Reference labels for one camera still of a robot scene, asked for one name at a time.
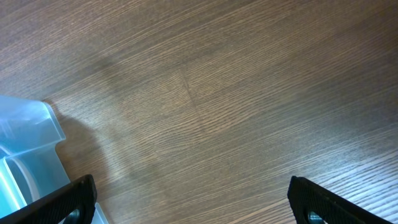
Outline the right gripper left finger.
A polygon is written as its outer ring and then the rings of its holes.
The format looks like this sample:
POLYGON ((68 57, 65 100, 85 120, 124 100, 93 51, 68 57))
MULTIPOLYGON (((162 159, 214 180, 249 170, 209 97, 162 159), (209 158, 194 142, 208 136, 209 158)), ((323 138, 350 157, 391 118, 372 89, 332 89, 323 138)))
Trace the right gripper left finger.
POLYGON ((97 190, 86 174, 30 205, 1 218, 2 224, 90 224, 95 214, 97 190))

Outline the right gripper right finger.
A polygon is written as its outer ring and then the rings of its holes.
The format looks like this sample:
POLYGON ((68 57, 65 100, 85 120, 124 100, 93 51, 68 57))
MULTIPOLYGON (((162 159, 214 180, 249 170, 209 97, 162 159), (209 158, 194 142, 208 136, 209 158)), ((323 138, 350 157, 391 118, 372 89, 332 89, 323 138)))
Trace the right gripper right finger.
POLYGON ((392 224, 304 177, 291 177, 287 197, 298 224, 392 224))

